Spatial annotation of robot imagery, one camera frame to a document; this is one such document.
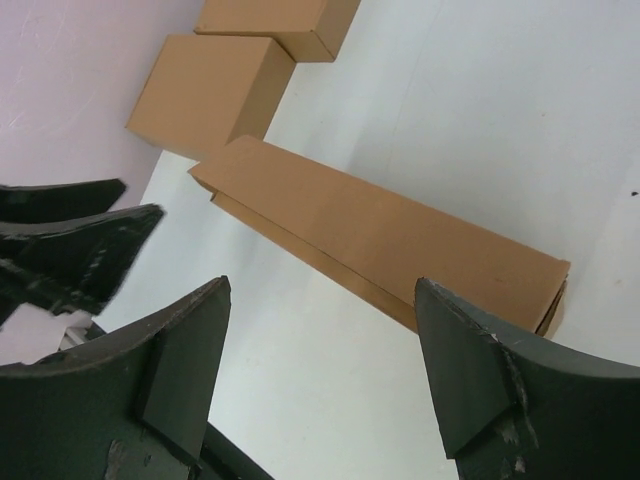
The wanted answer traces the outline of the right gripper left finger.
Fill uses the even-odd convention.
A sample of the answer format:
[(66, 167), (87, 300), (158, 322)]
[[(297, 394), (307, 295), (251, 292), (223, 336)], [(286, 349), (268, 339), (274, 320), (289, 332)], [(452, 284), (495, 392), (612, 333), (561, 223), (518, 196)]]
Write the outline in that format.
[(97, 339), (1, 369), (5, 479), (194, 479), (231, 309), (226, 277)]

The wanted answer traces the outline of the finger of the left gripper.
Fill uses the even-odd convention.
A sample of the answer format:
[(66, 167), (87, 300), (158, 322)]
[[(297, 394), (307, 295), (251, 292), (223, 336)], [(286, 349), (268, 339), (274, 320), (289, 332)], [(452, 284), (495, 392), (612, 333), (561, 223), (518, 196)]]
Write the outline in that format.
[(125, 193), (119, 179), (46, 186), (1, 186), (1, 221), (61, 222), (107, 212)]
[(1, 321), (29, 304), (100, 314), (161, 222), (156, 204), (71, 220), (1, 224)]

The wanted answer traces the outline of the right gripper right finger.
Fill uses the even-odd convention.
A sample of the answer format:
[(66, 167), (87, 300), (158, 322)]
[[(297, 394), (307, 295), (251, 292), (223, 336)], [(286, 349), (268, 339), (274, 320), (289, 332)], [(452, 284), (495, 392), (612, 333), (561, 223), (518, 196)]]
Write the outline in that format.
[(462, 479), (635, 479), (639, 370), (559, 345), (420, 279), (415, 312)]

